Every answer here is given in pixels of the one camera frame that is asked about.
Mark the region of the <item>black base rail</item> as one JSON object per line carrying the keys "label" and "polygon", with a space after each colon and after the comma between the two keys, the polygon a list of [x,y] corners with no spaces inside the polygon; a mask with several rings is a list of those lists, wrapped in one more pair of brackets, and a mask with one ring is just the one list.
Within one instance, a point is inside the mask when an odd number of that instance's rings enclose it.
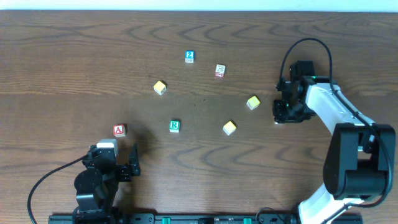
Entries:
{"label": "black base rail", "polygon": [[97,223],[97,224],[283,224],[297,223],[293,215],[286,218],[273,213],[250,215],[154,215],[135,213],[132,215],[83,218],[81,215],[51,215],[49,224]]}

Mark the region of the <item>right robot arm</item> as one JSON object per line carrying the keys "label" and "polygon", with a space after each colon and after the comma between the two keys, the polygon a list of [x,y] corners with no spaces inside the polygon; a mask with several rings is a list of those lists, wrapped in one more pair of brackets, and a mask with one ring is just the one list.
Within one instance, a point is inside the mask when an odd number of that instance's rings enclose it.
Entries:
{"label": "right robot arm", "polygon": [[362,223],[360,215],[345,212],[390,191],[396,132],[357,112],[336,81],[315,75],[311,60],[299,60],[289,71],[289,80],[283,78],[276,86],[282,98],[273,102],[275,123],[301,123],[318,116],[331,142],[322,185],[282,221]]}

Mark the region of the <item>blue number 2 block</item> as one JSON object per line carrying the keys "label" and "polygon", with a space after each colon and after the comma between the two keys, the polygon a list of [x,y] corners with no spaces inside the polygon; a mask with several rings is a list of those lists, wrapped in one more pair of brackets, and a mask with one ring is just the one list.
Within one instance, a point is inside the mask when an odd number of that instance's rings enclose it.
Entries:
{"label": "blue number 2 block", "polygon": [[185,62],[193,63],[194,60],[195,60],[195,52],[193,50],[186,50],[185,51]]}

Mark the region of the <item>red letter A block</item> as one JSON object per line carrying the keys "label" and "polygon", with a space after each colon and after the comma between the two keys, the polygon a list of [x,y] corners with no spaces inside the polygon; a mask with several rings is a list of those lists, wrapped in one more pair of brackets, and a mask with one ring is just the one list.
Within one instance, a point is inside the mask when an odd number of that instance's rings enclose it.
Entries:
{"label": "red letter A block", "polygon": [[115,137],[125,137],[126,136],[126,128],[123,124],[117,124],[113,126],[113,134]]}

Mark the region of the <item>white red picture block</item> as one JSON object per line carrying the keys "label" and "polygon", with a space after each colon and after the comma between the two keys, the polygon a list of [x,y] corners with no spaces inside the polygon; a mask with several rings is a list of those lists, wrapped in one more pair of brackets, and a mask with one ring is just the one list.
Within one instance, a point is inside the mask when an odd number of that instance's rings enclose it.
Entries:
{"label": "white red picture block", "polygon": [[216,69],[215,69],[215,76],[216,77],[224,77],[225,70],[226,70],[225,65],[217,64]]}

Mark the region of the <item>green letter R block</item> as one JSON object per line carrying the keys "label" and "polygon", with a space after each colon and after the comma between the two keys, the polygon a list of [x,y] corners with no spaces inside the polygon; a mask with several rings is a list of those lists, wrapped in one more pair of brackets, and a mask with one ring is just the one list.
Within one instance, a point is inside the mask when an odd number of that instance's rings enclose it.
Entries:
{"label": "green letter R block", "polygon": [[171,133],[179,133],[180,132],[180,121],[179,120],[171,120],[169,123],[169,131]]}

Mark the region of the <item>yellow block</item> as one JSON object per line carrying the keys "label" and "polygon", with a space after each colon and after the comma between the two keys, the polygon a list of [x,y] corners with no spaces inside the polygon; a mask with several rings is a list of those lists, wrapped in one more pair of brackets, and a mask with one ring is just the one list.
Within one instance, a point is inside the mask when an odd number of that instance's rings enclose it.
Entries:
{"label": "yellow block", "polygon": [[250,110],[256,109],[260,105],[260,100],[256,95],[250,97],[250,99],[247,100],[246,105]]}
{"label": "yellow block", "polygon": [[162,81],[159,80],[155,85],[154,85],[154,91],[158,93],[159,95],[163,95],[165,91],[167,90],[167,85]]}
{"label": "yellow block", "polygon": [[236,128],[236,125],[232,121],[228,121],[223,126],[223,131],[229,136],[230,134],[235,132]]}

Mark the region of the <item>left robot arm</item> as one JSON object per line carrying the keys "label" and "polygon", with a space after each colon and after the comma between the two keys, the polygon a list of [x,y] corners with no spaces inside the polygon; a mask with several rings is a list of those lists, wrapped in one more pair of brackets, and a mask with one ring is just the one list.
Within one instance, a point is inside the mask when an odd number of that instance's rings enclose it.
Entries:
{"label": "left robot arm", "polygon": [[116,148],[91,146],[83,158],[86,170],[75,178],[77,208],[72,223],[129,223],[131,217],[113,205],[120,182],[130,182],[141,174],[137,144],[128,155],[128,163],[116,163]]}

